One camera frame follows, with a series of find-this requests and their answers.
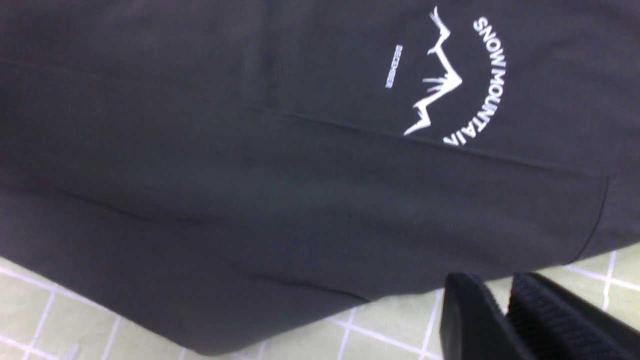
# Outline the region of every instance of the seam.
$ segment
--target seam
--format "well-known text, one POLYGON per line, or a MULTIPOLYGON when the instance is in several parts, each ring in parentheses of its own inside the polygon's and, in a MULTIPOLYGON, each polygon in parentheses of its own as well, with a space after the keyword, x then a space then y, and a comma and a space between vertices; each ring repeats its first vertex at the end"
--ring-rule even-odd
POLYGON ((600 203, 600 209, 599 209, 598 213, 596 214, 596 216, 592 220, 593 227, 591 228, 589 234, 587 235, 586 240, 584 242, 582 242, 582 245, 578 244, 576 246, 575 253, 577 253, 577 255, 569 262, 569 264, 580 260, 582 255, 587 250, 587 248, 592 244, 593 238, 595 237, 595 234, 598 232, 598 228, 600 227, 600 222, 602 221, 602 216, 604 214, 604 209, 605 209, 605 206, 607 204, 610 184, 611 184, 610 177, 609 176, 605 177, 604 181, 603 181, 603 185, 602 185, 602 190, 601 190, 602 191, 602 194, 601 194, 602 201, 600 203))

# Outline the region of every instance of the black shirt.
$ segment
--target black shirt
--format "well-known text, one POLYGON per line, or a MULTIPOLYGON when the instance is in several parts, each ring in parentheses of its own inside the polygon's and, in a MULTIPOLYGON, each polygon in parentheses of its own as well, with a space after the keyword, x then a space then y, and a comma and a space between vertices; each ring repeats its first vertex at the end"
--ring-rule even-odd
POLYGON ((632 0, 0 4, 0 254, 217 354, 640 238, 632 0))

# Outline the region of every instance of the floor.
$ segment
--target floor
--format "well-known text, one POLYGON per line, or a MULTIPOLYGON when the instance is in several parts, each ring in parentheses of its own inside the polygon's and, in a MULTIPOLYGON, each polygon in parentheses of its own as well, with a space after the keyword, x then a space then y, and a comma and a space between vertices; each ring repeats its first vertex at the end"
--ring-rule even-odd
MULTIPOLYGON (((640 245, 542 271, 640 329, 640 245)), ((506 307, 510 281, 491 282, 506 307)), ((442 292, 390 297, 224 357, 180 348, 0 258, 0 360, 425 360, 441 359, 442 292)))

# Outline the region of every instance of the white grout line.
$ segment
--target white grout line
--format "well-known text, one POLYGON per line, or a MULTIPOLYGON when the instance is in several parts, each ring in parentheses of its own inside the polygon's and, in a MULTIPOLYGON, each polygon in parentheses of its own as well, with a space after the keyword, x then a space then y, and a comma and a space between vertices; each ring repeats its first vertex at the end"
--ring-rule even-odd
POLYGON ((22 274, 18 274, 17 272, 14 272, 14 271, 11 271, 9 269, 2 268, 2 267, 0 267, 0 274, 7 275, 7 276, 10 276, 10 277, 14 277, 14 278, 22 280, 24 282, 28 282, 28 283, 30 283, 32 285, 38 286, 39 288, 43 288, 43 289, 46 289, 46 290, 49 290, 49 291, 53 291, 57 295, 63 295, 63 296, 72 298, 74 300, 78 300, 78 301, 82 302, 83 304, 91 305, 93 307, 97 307, 99 309, 103 309, 105 311, 109 311, 109 310, 105 309, 104 307, 94 303, 93 301, 91 301, 91 300, 89 300, 87 298, 84 298, 84 297, 82 297, 82 296, 80 296, 80 295, 78 295, 78 294, 76 294, 76 293, 74 293, 72 291, 66 290, 64 288, 60 288, 59 286, 55 286, 54 284, 47 285, 44 282, 40 282, 40 281, 34 280, 34 279, 32 279, 32 278, 30 278, 28 276, 25 276, 25 275, 22 275, 22 274))
MULTIPOLYGON (((349 312, 349 320, 347 321, 347 325, 351 326, 353 324, 353 319, 356 316, 356 308, 354 307, 349 312)), ((351 329, 349 327, 344 328, 344 335, 342 336, 342 343, 340 344, 340 350, 338 351, 338 360, 342 360, 342 355, 344 354, 344 349, 347 347, 347 340, 349 340, 349 333, 351 329)))
POLYGON ((609 268, 607 269, 607 280, 604 283, 604 303, 602 304, 602 310, 607 311, 609 308, 609 288, 611 288, 611 279, 613 277, 613 269, 616 266, 616 252, 611 252, 611 258, 609 259, 609 268))
POLYGON ((569 270, 571 272, 575 272, 576 274, 581 274, 584 275, 586 277, 590 277, 592 279, 596 279, 596 280, 600 280, 600 281, 606 281, 607 277, 604 275, 600 275, 600 274, 596 274, 594 272, 590 272, 588 270, 583 270, 581 268, 577 268, 573 265, 566 265, 562 267, 565 270, 569 270))
POLYGON ((422 354, 420 354, 420 360, 424 360, 427 348, 429 347, 429 340, 431 339, 431 334, 433 334, 433 326, 436 322, 436 318, 438 317, 438 310, 440 309, 440 302, 442 301, 443 294, 444 290, 442 289, 436 291, 436 299, 433 303, 433 309, 431 309, 431 317, 429 317, 427 333, 424 335, 424 341, 422 342, 422 354))
POLYGON ((102 353, 102 357, 100 360, 107 360, 109 357, 109 352, 111 351, 111 347, 113 346, 113 341, 116 338, 116 332, 118 332, 118 327, 120 326, 120 321, 122 317, 120 315, 116 316, 116 321, 113 323, 113 327, 111 328, 111 334, 109 334, 109 340, 107 341, 107 346, 104 347, 104 352, 102 353))
MULTIPOLYGON (((29 351, 29 346, 28 345, 24 345, 19 343, 18 341, 15 340, 11 340, 10 338, 5 338, 4 336, 0 335, 0 343, 5 343, 9 346, 13 346, 15 348, 19 348, 22 351, 29 351)), ((42 352, 40 350, 37 349, 31 349, 31 353, 33 355, 36 355, 38 357, 42 357, 46 360, 59 360, 58 356, 55 355, 51 355, 51 354, 47 354, 46 352, 42 352)))
POLYGON ((332 323, 340 325, 342 327, 348 327, 349 330, 351 330, 351 331, 359 332, 360 334, 369 336, 369 337, 374 338, 376 340, 380 340, 380 341, 382 341, 384 343, 387 343, 387 344, 390 344, 390 345, 395 345, 395 346, 397 346, 399 348, 403 348, 403 349, 405 349, 407 351, 410 351, 410 352, 413 352, 415 354, 418 354, 418 355, 424 354, 424 356, 428 357, 429 359, 442 360, 442 357, 440 357, 440 356, 438 356, 436 354, 432 354, 432 353, 430 353, 428 351, 423 353, 422 350, 417 348, 417 347, 413 347, 411 345, 402 343, 402 342, 394 340, 392 338, 388 338, 388 337, 386 337, 386 336, 384 336, 382 334, 378 334, 377 332, 373 332, 371 330, 363 329, 363 328, 361 328, 359 326, 356 326, 356 325, 353 325, 353 324, 350 325, 347 322, 343 322, 341 320, 334 319, 334 318, 327 318, 326 321, 332 322, 332 323))
POLYGON ((47 316, 49 316, 49 310, 51 309, 51 304, 53 304, 53 299, 56 298, 56 293, 54 291, 54 289, 56 288, 57 286, 55 284, 51 286, 51 294, 49 295, 49 300, 47 301, 47 305, 44 307, 44 312, 40 317, 40 321, 38 322, 38 327, 36 328, 36 332, 31 338, 31 343, 29 343, 29 347, 24 352, 24 356, 22 356, 22 360, 27 360, 29 358, 29 355, 31 355, 31 353, 33 352, 33 347, 36 345, 36 342, 40 337, 40 333, 42 332, 42 327, 44 326, 44 322, 46 321, 47 316))
POLYGON ((260 344, 260 350, 258 350, 258 358, 256 360, 264 359, 264 352, 267 350, 267 341, 263 341, 260 344))

